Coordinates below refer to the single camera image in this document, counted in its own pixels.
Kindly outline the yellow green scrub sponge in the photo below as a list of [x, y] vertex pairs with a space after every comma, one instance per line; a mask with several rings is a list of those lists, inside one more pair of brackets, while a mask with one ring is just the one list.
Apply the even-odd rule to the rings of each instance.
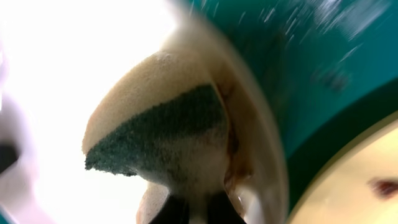
[[186, 50], [161, 50], [101, 100], [81, 149], [88, 170], [139, 176], [159, 186], [145, 194], [146, 223], [170, 194], [189, 203], [189, 223], [208, 223], [210, 197], [227, 193], [229, 136], [226, 108], [201, 58]]

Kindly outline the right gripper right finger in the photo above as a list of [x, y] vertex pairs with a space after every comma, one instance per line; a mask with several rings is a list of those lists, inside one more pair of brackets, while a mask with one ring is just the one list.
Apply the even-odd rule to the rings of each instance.
[[208, 224], [246, 224], [225, 191], [212, 195], [207, 203]]

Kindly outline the yellow-green rimmed plate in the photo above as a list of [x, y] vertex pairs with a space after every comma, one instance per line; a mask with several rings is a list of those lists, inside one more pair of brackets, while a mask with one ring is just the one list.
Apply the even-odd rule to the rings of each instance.
[[397, 122], [351, 148], [300, 199], [292, 224], [397, 224], [397, 194], [375, 190], [378, 180], [397, 179]]

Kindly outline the teal plastic tray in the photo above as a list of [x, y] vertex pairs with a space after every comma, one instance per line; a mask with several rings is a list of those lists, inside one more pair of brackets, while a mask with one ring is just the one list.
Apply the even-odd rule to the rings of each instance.
[[347, 143], [397, 111], [397, 0], [192, 0], [252, 70], [294, 207]]

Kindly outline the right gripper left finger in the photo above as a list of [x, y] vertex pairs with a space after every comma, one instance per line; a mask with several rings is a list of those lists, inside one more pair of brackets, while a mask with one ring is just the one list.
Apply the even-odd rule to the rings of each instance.
[[189, 211], [189, 203], [184, 198], [170, 194], [149, 224], [189, 224]]

